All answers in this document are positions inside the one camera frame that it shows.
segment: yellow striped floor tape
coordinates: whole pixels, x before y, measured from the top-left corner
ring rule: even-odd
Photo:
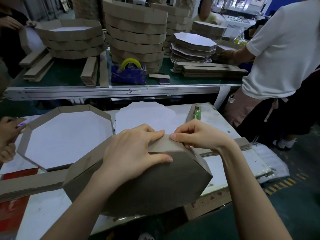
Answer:
[[[298,180],[306,180],[308,175],[305,173],[296,174]],[[278,190],[282,190],[283,188],[288,188],[289,186],[293,186],[297,182],[293,180],[292,178],[286,178],[282,180],[281,182],[278,182],[277,184],[268,186],[264,189],[264,192],[266,192],[268,195],[272,195],[273,193],[277,192]]]

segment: blue wall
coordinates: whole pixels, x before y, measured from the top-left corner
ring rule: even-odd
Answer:
[[[297,3],[301,0],[272,0],[268,10],[266,11],[266,15],[269,15],[270,11],[277,11],[280,7],[288,5],[290,3]]]

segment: white t-shirt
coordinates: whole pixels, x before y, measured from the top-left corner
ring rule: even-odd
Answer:
[[[281,7],[246,47],[256,58],[242,78],[244,94],[259,100],[294,94],[320,64],[320,0]]]

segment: workbench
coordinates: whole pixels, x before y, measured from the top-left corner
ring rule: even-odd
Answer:
[[[86,59],[59,60],[56,59],[52,67],[40,82],[23,80],[23,72],[18,75],[4,92],[10,100],[57,100],[68,99],[74,104],[83,104],[88,98],[116,98],[134,96],[171,96],[186,94],[218,93],[222,85],[239,87],[241,80],[232,78],[196,78],[184,77],[182,74],[170,71],[173,63],[170,58],[163,58],[159,72],[170,75],[170,85],[159,85],[156,79],[147,77],[146,85],[130,85],[111,82],[111,58],[107,50],[107,64],[109,71],[109,87],[101,87],[99,73],[97,86],[85,87],[80,75]]]
[[[240,137],[235,129],[232,128],[221,114],[219,114],[212,104],[202,103],[199,105],[202,106],[201,121],[224,131],[234,139]],[[174,110],[177,115],[185,115],[187,117],[190,106],[190,104],[183,104],[168,106],[168,108]],[[111,115],[112,123],[114,123],[115,114],[118,110],[106,112]],[[256,178],[272,173],[271,169],[253,149],[243,151],[242,153]],[[210,181],[210,187],[206,188],[205,194],[226,188],[227,180],[224,174],[221,157],[205,157],[205,160],[207,161],[213,175],[213,178]],[[70,204],[71,201],[64,193],[63,189],[30,196],[16,239],[24,240],[26,237],[32,240],[40,239],[42,235],[54,224],[54,222],[66,211]],[[138,217],[114,219],[100,215],[94,226],[92,234],[110,229],[136,218]]]

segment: yellow tape roll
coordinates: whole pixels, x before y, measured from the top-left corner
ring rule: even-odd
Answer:
[[[133,63],[137,66],[137,68],[141,69],[141,64],[140,62],[138,62],[136,59],[134,58],[127,58],[125,59],[123,62],[122,62],[122,65],[121,65],[121,70],[124,70],[126,65],[128,65],[129,63]]]

